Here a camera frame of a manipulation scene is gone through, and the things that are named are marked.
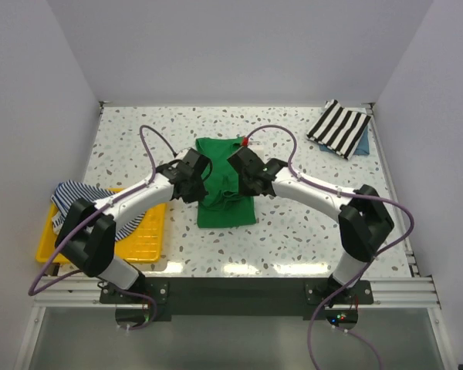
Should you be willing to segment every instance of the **terrazzo table surface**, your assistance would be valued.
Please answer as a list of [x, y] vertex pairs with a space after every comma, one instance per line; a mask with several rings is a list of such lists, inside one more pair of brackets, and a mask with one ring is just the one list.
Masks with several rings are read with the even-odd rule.
[[[389, 197], [380, 158], [370, 129], [370, 155], [350, 161], [319, 150], [306, 132], [320, 108], [296, 107], [107, 107], [84, 181], [98, 187], [128, 187], [151, 171], [140, 142], [139, 126], [150, 125], [165, 135], [178, 151], [194, 146], [198, 137], [244, 136], [264, 124], [283, 125], [294, 132], [299, 148], [294, 166], [310, 176], [360, 187], [364, 183]], [[147, 131], [147, 142], [157, 163], [172, 159], [168, 148]], [[292, 149], [289, 136], [276, 129], [253, 137], [265, 150], [265, 159], [286, 160]], [[256, 197], [258, 223], [229, 229], [199, 229], [198, 205], [173, 200], [164, 225], [162, 258], [156, 264], [138, 264], [145, 274], [183, 277], [325, 277], [338, 263], [341, 241], [338, 225], [324, 214], [287, 199]], [[395, 227], [388, 240], [399, 236]], [[63, 272], [72, 268], [62, 267]], [[366, 278], [410, 277], [404, 246], [381, 255]]]

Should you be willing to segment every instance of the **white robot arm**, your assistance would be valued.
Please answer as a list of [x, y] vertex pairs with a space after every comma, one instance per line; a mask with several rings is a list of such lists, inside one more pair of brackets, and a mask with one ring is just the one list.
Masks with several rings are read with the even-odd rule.
[[[237, 171], [239, 191], [246, 196], [272, 195], [284, 197], [318, 210], [340, 224], [343, 255], [328, 279], [326, 293], [334, 291], [374, 258], [377, 249], [394, 227], [381, 202], [357, 200], [318, 190], [294, 177], [281, 160], [263, 163], [248, 147], [243, 146], [228, 158]], [[97, 276], [117, 287], [139, 291], [144, 289], [144, 276], [131, 264], [114, 255], [114, 235], [125, 223], [145, 210], [172, 199], [190, 203], [204, 199], [202, 174], [210, 160], [193, 149], [180, 158], [157, 168], [152, 181], [147, 177], [116, 196], [95, 203], [76, 201], [67, 215], [56, 244], [96, 209], [110, 206], [96, 220], [91, 231], [79, 232], [68, 242], [62, 254], [88, 276]], [[340, 193], [377, 195], [367, 185], [359, 190], [341, 188], [303, 175], [312, 182]]]

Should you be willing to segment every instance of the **yellow tray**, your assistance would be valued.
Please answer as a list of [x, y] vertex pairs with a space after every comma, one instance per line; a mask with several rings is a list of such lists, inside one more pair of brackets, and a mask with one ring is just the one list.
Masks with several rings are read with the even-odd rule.
[[[122, 189], [110, 190], [119, 192]], [[115, 254], [126, 261], [138, 264], [147, 264], [159, 260], [163, 246], [164, 211], [166, 206], [166, 204], [159, 204], [148, 210], [137, 229], [128, 237], [115, 243]], [[55, 204], [52, 204], [36, 252], [38, 262], [47, 262], [55, 250], [56, 234], [53, 233], [52, 217], [58, 211]], [[56, 264], [70, 263], [61, 254], [56, 256], [53, 262]]]

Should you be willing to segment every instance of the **black and white striped shirt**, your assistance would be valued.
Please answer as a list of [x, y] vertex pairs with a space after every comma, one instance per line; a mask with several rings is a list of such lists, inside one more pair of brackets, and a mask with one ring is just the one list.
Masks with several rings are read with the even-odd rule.
[[325, 109], [307, 137], [349, 160], [370, 122], [370, 116], [343, 108], [337, 100], [328, 102]]
[[[59, 212], [53, 216], [53, 232], [58, 234], [62, 229], [63, 222], [65, 221], [67, 214], [69, 213], [70, 206], [74, 201], [79, 198], [84, 198], [89, 202], [94, 202], [98, 199], [109, 197], [114, 195], [115, 192], [112, 190], [106, 190], [99, 187], [93, 187], [85, 183], [78, 183], [77, 181], [67, 180], [64, 183], [60, 183], [52, 195], [52, 202], [59, 209]], [[144, 218], [145, 214], [140, 214], [133, 220], [123, 225], [115, 234], [115, 241], [121, 241], [125, 237], [128, 237], [140, 222]]]

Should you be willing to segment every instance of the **white wall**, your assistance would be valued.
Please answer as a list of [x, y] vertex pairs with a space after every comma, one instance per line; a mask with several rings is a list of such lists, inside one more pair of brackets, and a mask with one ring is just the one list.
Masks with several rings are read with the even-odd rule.
[[376, 107], [418, 265], [463, 362], [463, 0], [434, 0]]
[[0, 370], [12, 368], [55, 185], [83, 174], [97, 101], [44, 0], [0, 1]]
[[49, 0], [98, 100], [374, 102], [431, 0]]

